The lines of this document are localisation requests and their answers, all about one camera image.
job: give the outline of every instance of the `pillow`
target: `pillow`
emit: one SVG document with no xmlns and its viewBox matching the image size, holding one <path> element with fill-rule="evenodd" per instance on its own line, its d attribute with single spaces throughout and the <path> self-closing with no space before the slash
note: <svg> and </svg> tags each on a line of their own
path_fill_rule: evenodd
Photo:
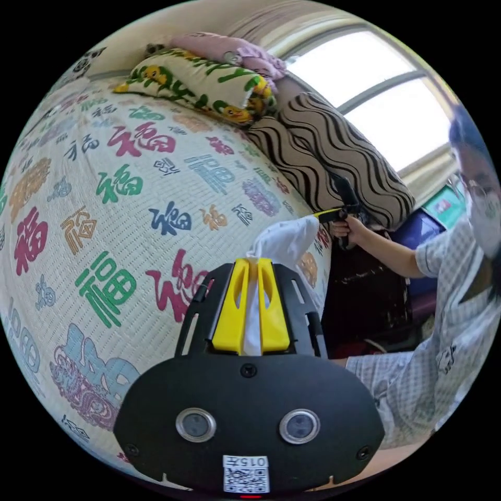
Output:
<svg viewBox="0 0 501 501">
<path fill-rule="evenodd" d="M 414 208 L 414 197 L 386 159 L 314 94 L 297 95 L 276 118 L 263 118 L 248 134 L 315 211 L 341 205 L 329 173 L 346 177 L 366 211 L 386 230 L 397 228 Z"/>
<path fill-rule="evenodd" d="M 277 92 L 273 81 L 285 76 L 284 61 L 241 38 L 202 31 L 175 35 L 172 37 L 169 47 L 182 47 L 211 61 L 231 63 L 255 71 L 268 80 L 273 92 Z"/>
<path fill-rule="evenodd" d="M 114 92 L 168 99 L 238 126 L 252 124 L 276 106 L 261 75 L 183 49 L 163 50 L 146 58 Z"/>
</svg>

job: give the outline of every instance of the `floral pillow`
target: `floral pillow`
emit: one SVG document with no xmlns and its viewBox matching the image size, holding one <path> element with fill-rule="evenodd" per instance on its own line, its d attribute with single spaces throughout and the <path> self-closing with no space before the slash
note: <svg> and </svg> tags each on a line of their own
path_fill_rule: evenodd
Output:
<svg viewBox="0 0 501 501">
<path fill-rule="evenodd" d="M 274 113 L 277 102 L 269 83 L 254 71 L 183 49 L 154 53 L 114 92 L 168 99 L 242 127 Z"/>
</svg>

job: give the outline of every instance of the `handheld grabber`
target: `handheld grabber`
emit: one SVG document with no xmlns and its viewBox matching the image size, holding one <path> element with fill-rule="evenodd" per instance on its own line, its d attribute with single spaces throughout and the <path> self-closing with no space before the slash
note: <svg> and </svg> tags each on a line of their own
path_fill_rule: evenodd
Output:
<svg viewBox="0 0 501 501">
<path fill-rule="evenodd" d="M 314 214 L 318 218 L 320 224 L 344 221 L 348 216 L 354 216 L 360 219 L 364 224 L 367 224 L 367 213 L 360 204 L 350 182 L 344 176 L 338 174 L 330 173 L 330 176 L 343 205 L 336 209 L 328 209 Z M 339 246 L 345 251 L 349 246 L 348 237 L 344 236 L 339 238 L 338 241 Z"/>
<path fill-rule="evenodd" d="M 250 283 L 261 356 L 244 354 Z M 237 259 L 208 273 L 174 357 L 132 384 L 114 434 L 133 467 L 157 481 L 277 499 L 358 475 L 384 429 L 365 386 L 327 359 L 301 277 L 269 259 Z"/>
</svg>

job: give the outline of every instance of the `panda pattern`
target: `panda pattern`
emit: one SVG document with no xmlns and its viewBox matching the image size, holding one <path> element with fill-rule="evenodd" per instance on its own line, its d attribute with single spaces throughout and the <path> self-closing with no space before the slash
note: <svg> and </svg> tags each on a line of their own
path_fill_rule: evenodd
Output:
<svg viewBox="0 0 501 501">
<path fill-rule="evenodd" d="M 452 366 L 454 365 L 454 352 L 456 347 L 451 344 L 446 350 L 442 352 L 438 359 L 438 370 L 443 374 L 449 374 Z"/>
</svg>

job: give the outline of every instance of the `hair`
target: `hair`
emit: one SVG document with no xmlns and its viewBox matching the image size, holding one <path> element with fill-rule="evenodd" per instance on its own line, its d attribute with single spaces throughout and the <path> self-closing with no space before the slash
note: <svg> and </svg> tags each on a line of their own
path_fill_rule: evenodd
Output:
<svg viewBox="0 0 501 501">
<path fill-rule="evenodd" d="M 461 145 L 469 146 L 480 153 L 488 162 L 490 167 L 495 170 L 494 162 L 485 145 L 484 139 L 480 134 L 475 122 L 466 108 L 458 105 L 453 109 L 454 118 L 450 124 L 449 142 L 453 148 Z M 501 300 L 501 245 L 496 255 L 492 259 L 492 278 L 491 278 L 491 300 Z"/>
</svg>

